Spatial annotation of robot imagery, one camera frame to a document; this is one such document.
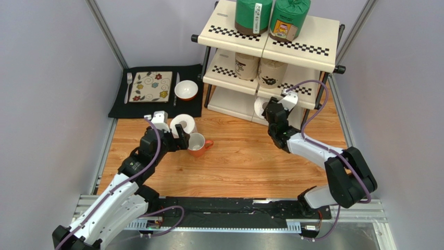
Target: shelf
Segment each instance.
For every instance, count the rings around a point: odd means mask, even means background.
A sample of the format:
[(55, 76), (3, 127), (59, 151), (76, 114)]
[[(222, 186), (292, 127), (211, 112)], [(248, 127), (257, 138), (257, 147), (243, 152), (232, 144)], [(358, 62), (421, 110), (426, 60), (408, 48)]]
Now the shelf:
[(220, 0), (199, 35), (198, 43), (261, 57), (267, 42), (268, 31), (260, 35), (239, 33), (235, 28), (235, 14), (236, 2)]
[[(250, 81), (240, 79), (235, 73), (234, 66), (235, 53), (224, 49), (218, 49), (203, 80), (208, 84), (242, 92), (244, 94), (254, 95), (258, 87), (257, 79)], [(290, 88), (294, 84), (308, 79), (319, 79), (319, 71), (289, 65), (283, 78), (283, 84), (275, 89), (259, 87), (257, 95), (264, 98), (271, 98), (274, 96), (278, 99), (282, 99), (281, 93), (284, 88)], [(295, 90), (299, 96), (298, 106), (314, 109), (318, 89), (318, 84), (314, 82), (306, 83), (298, 87)]]
[[(294, 84), (309, 79), (318, 80), (319, 71), (295, 65), (288, 65), (285, 76), (283, 77), (283, 84), (275, 89), (265, 89), (263, 87), (259, 87), (257, 95), (267, 99), (274, 96), (280, 100), (282, 99), (281, 94), (283, 89), (293, 87)], [(294, 91), (297, 92), (299, 98), (297, 106), (307, 109), (314, 109), (318, 89), (319, 84), (315, 82), (309, 82), (296, 88)]]
[(253, 95), (217, 87), (208, 104), (208, 109), (251, 121), (254, 114), (254, 101)]
[(235, 73), (235, 53), (218, 49), (211, 61), (203, 81), (225, 89), (254, 95), (257, 80), (242, 80)]
[(339, 21), (307, 16), (293, 42), (268, 38), (262, 57), (332, 73), (335, 69)]

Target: white label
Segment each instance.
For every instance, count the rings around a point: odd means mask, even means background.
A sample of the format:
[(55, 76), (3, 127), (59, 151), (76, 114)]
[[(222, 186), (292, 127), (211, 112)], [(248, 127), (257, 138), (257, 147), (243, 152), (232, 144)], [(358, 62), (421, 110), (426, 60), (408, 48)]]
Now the white label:
[(253, 16), (253, 34), (259, 34), (259, 30), (261, 30), (261, 11), (262, 4), (256, 3)]

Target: black metal frame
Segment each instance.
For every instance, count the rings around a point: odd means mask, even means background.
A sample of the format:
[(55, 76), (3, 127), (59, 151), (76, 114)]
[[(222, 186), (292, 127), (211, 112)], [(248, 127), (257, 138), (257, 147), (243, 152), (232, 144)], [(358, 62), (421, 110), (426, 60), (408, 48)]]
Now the black metal frame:
[[(215, 2), (215, 4), (214, 4), (214, 8), (216, 8), (217, 3), (219, 3), (219, 1), (216, 1), (216, 2)], [(336, 45), (336, 48), (339, 47), (339, 42), (341, 41), (342, 34), (344, 33), (344, 29), (345, 29), (345, 28), (346, 28), (346, 26), (343, 25), (343, 24), (341, 24), (341, 25), (339, 26), (338, 43), (337, 43), (337, 45)], [(194, 35), (191, 35), (191, 41), (192, 41), (192, 42), (197, 43), (197, 42), (198, 42), (198, 38), (199, 38), (199, 35), (195, 35), (195, 34), (194, 34)], [(210, 47), (210, 46), (207, 46), (207, 47), (206, 47), (206, 50), (205, 50), (204, 61), (203, 61), (203, 63), (202, 63), (202, 65), (203, 65), (203, 67), (202, 67), (202, 73), (201, 73), (200, 75), (198, 75), (198, 80), (199, 80), (199, 81), (203, 81), (203, 77), (204, 77), (204, 75), (205, 75), (205, 73), (206, 73), (207, 66), (208, 66), (208, 60), (209, 60), (209, 53), (210, 53), (210, 51), (211, 51), (211, 47)], [(345, 71), (346, 71), (345, 66), (342, 66), (342, 65), (336, 65), (336, 66), (335, 66), (335, 69), (334, 69), (334, 71), (333, 71), (333, 73), (343, 74)], [(319, 80), (322, 81), (324, 84), (327, 84), (327, 80), (328, 80), (329, 75), (330, 75), (330, 73), (327, 73), (327, 72), (321, 71), (321, 72), (319, 73)], [(206, 97), (205, 97), (205, 102), (204, 102), (204, 107), (205, 107), (205, 108), (208, 108), (209, 97), (210, 97), (210, 95), (211, 95), (211, 89), (212, 89), (212, 87), (213, 87), (213, 86), (212, 86), (211, 84), (208, 84), (208, 89), (206, 90)], [(321, 87), (319, 88), (319, 91), (318, 91), (317, 96), (316, 96), (315, 109), (320, 109), (320, 107), (322, 106), (322, 104), (320, 104), (320, 99), (321, 99), (323, 93), (324, 93), (324, 87), (321, 86)], [(309, 114), (310, 114), (310, 110), (309, 110), (309, 109), (306, 109), (306, 110), (305, 110), (305, 114), (304, 114), (304, 118), (302, 119), (302, 122), (301, 122), (301, 127), (304, 125), (304, 123), (307, 122), (307, 119), (308, 119), (308, 117), (309, 117)]]

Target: mug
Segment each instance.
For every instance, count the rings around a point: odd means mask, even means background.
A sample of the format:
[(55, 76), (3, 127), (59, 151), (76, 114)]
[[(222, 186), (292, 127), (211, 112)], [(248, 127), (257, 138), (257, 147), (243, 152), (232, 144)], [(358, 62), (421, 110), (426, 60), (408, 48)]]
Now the mug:
[(202, 134), (192, 133), (188, 141), (188, 153), (194, 157), (201, 157), (213, 145), (214, 142), (212, 140), (205, 140)]

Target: white bracket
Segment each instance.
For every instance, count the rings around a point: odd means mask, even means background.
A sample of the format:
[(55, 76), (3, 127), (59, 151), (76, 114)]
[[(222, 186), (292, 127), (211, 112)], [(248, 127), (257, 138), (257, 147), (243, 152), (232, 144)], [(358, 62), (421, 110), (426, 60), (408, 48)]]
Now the white bracket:
[(167, 121), (168, 121), (168, 113), (165, 111), (156, 111), (154, 112), (154, 116), (145, 115), (143, 118), (147, 120), (151, 120), (151, 122), (156, 126), (157, 129), (170, 132)]
[(278, 101), (278, 103), (281, 103), (284, 109), (292, 110), (298, 103), (298, 94), (295, 91), (286, 92), (286, 89), (282, 91), (282, 94), (285, 97)]

